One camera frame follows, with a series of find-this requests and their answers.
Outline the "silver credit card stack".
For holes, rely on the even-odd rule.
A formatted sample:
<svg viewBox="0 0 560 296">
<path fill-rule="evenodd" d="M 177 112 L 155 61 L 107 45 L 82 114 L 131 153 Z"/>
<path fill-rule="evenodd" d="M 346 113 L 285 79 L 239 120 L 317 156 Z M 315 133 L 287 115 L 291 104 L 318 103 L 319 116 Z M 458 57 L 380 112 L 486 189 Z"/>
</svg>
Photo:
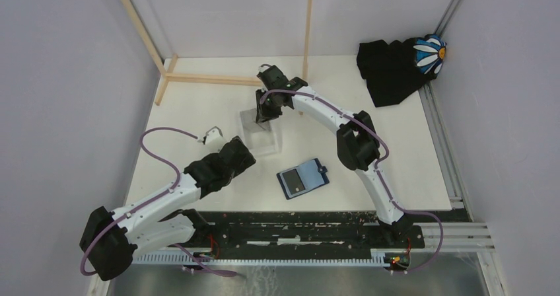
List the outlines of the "silver credit card stack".
<svg viewBox="0 0 560 296">
<path fill-rule="evenodd" d="M 256 108 L 243 110 L 240 112 L 241 126 L 244 131 L 249 133 L 259 133 L 271 131 L 269 122 L 258 122 L 258 111 Z"/>
</svg>

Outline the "clear plastic card box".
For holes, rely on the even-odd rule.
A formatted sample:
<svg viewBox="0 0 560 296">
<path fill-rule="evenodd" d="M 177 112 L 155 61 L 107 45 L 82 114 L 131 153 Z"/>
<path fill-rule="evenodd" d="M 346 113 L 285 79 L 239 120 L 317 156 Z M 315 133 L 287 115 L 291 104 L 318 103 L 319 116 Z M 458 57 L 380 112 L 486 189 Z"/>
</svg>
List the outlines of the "clear plastic card box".
<svg viewBox="0 0 560 296">
<path fill-rule="evenodd" d="M 281 152 L 279 130 L 274 122 L 256 122 L 255 108 L 238 113 L 238 135 L 255 157 L 265 157 Z"/>
</svg>

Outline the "black VIP credit card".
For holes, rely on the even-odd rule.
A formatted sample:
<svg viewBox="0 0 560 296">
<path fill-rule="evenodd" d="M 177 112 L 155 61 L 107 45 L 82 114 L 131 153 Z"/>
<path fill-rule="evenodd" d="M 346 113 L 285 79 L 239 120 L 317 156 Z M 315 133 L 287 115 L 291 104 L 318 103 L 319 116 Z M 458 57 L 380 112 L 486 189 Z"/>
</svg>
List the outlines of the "black VIP credit card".
<svg viewBox="0 0 560 296">
<path fill-rule="evenodd" d="M 306 190 L 306 187 L 296 168 L 286 170 L 280 175 L 283 189 L 288 198 L 295 197 Z"/>
</svg>

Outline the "blue leather card holder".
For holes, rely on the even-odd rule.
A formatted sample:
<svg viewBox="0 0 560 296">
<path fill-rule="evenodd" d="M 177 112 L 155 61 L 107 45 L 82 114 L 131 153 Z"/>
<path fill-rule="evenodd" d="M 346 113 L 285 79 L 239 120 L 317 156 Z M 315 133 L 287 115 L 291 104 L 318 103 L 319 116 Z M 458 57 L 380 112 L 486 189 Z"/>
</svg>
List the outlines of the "blue leather card holder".
<svg viewBox="0 0 560 296">
<path fill-rule="evenodd" d="M 306 187 L 306 190 L 301 192 L 299 195 L 292 197 L 292 198 L 288 198 L 282 183 L 281 183 L 281 178 L 280 178 L 280 174 L 282 172 L 285 172 L 286 170 L 291 170 L 293 168 L 296 168 L 298 170 L 298 173 Z M 276 174 L 276 177 L 278 179 L 278 182 L 280 184 L 280 187 L 284 193 L 284 196 L 287 200 L 291 200 L 294 198 L 297 198 L 299 196 L 302 196 L 304 194 L 307 194 L 317 188 L 321 188 L 322 186 L 325 186 L 327 184 L 330 183 L 330 180 L 327 176 L 327 168 L 320 162 L 320 160 L 318 158 L 314 158 L 314 159 L 310 159 L 309 161 L 306 161 L 304 163 L 299 164 L 298 166 L 294 166 L 292 168 L 288 168 L 286 170 L 283 170 L 279 173 Z"/>
</svg>

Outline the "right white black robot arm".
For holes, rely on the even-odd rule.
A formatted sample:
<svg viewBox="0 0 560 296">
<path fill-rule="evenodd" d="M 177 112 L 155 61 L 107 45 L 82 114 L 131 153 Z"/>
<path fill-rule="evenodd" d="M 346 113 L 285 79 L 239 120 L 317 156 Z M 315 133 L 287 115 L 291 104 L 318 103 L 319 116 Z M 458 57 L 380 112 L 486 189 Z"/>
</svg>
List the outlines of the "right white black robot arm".
<svg viewBox="0 0 560 296">
<path fill-rule="evenodd" d="M 311 116 L 336 136 L 339 161 L 361 179 L 375 206 L 382 228 L 382 242 L 389 248 L 399 248 L 408 239 L 413 222 L 398 207 L 389 188 L 381 162 L 388 157 L 376 134 L 370 115 L 345 110 L 319 95 L 299 77 L 288 79 L 276 65 L 263 64 L 257 74 L 263 87 L 256 91 L 257 123 L 277 119 L 284 107 Z"/>
</svg>

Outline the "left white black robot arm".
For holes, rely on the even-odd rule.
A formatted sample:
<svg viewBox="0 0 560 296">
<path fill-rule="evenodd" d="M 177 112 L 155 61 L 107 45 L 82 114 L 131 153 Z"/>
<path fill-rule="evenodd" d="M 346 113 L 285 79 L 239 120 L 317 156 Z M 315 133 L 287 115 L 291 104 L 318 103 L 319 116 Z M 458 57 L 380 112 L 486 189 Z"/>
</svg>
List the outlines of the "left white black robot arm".
<svg viewBox="0 0 560 296">
<path fill-rule="evenodd" d="M 108 211 L 104 206 L 88 217 L 79 241 L 80 271 L 110 281 L 124 273 L 135 258 L 172 244 L 197 248 L 208 231 L 184 208 L 228 186 L 256 159 L 236 136 L 217 153 L 189 164 L 177 179 L 141 200 Z"/>
</svg>

